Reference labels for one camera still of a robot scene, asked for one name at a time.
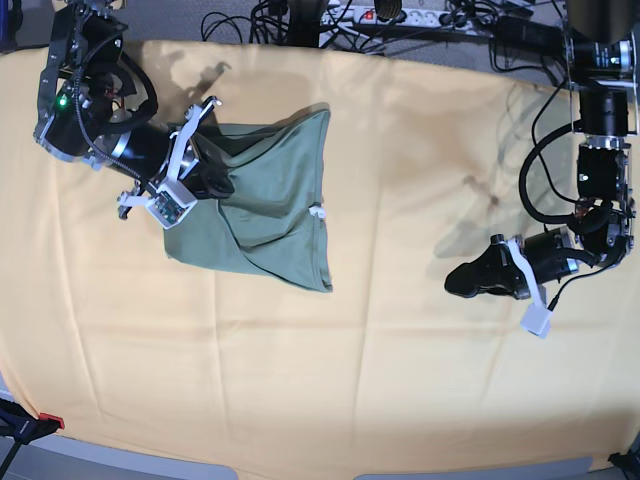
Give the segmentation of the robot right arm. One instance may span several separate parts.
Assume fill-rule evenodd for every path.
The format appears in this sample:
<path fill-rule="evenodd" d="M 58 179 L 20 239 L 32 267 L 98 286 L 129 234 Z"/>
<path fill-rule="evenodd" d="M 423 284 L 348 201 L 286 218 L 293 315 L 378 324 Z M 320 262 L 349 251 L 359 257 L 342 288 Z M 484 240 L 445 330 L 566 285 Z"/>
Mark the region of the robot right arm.
<path fill-rule="evenodd" d="M 127 28 L 110 1 L 68 1 L 56 12 L 34 138 L 59 160 L 110 168 L 154 194 L 178 130 L 154 122 L 157 93 L 124 50 Z"/>

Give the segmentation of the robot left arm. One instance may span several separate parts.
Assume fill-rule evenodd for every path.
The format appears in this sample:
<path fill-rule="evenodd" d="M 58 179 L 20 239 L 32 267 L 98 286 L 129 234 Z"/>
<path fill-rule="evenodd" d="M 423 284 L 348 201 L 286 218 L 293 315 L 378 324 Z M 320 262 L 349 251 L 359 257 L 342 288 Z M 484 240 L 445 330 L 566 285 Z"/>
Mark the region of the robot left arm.
<path fill-rule="evenodd" d="M 540 46 L 551 40 L 563 53 L 563 85 L 578 94 L 579 111 L 570 122 L 535 140 L 523 161 L 518 194 L 527 214 L 544 225 L 529 238 L 496 234 L 474 261 L 455 268 L 445 279 L 447 293 L 474 298 L 480 294 L 529 299 L 543 286 L 568 286 L 579 268 L 595 276 L 619 265 L 634 246 L 635 201 L 630 186 L 631 145 L 639 132 L 637 115 L 639 53 L 634 24 L 636 1 L 568 1 L 561 29 L 523 32 L 523 40 Z M 528 175 L 544 150 L 572 133 L 584 137 L 578 148 L 577 196 L 568 214 L 544 214 L 528 192 Z"/>

